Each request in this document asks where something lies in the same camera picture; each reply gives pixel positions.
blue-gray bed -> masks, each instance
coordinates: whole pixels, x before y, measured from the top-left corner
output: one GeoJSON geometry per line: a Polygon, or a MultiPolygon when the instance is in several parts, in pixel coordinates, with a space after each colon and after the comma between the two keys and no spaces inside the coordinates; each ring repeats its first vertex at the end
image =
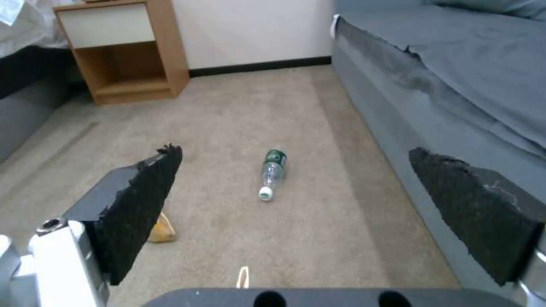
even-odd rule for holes
{"type": "Polygon", "coordinates": [[[408,152],[495,170],[546,203],[546,22],[401,0],[339,0],[338,12],[334,69],[454,274],[510,296],[442,220],[408,152]]]}

screw hole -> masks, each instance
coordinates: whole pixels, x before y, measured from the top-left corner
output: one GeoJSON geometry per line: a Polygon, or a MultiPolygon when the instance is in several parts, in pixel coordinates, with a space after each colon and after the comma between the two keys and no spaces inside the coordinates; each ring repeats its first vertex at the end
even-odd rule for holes
{"type": "Polygon", "coordinates": [[[265,291],[256,297],[254,307],[286,307],[286,301],[278,292],[265,291]]]}
{"type": "Polygon", "coordinates": [[[412,307],[410,301],[399,292],[385,291],[379,296],[379,307],[412,307]]]}
{"type": "Polygon", "coordinates": [[[59,225],[60,223],[61,223],[61,221],[59,219],[47,220],[42,225],[42,228],[44,228],[44,229],[53,228],[53,227],[59,225]]]}

drawer front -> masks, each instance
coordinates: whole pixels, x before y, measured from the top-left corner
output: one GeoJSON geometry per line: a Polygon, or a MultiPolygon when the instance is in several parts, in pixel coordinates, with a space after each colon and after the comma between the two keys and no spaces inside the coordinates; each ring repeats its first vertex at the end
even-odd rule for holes
{"type": "Polygon", "coordinates": [[[155,40],[144,3],[58,13],[73,48],[155,40]]]}

bed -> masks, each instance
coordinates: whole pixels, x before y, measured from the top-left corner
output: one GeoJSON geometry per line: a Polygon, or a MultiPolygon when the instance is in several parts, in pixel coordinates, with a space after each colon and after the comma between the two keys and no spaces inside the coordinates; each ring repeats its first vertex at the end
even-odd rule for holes
{"type": "Polygon", "coordinates": [[[418,1],[338,11],[334,69],[454,274],[510,296],[442,220],[408,152],[493,169],[546,203],[546,23],[418,1]]]}
{"type": "Polygon", "coordinates": [[[67,98],[75,66],[52,7],[72,0],[28,0],[10,26],[0,22],[0,162],[67,98]]]}

bottle cap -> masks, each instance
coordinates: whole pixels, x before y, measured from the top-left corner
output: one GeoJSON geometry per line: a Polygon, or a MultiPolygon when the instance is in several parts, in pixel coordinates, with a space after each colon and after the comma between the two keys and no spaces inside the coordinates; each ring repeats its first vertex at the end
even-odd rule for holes
{"type": "Polygon", "coordinates": [[[258,197],[261,200],[268,202],[273,199],[273,190],[268,186],[263,186],[260,189],[260,193],[258,194],[258,197]]]}

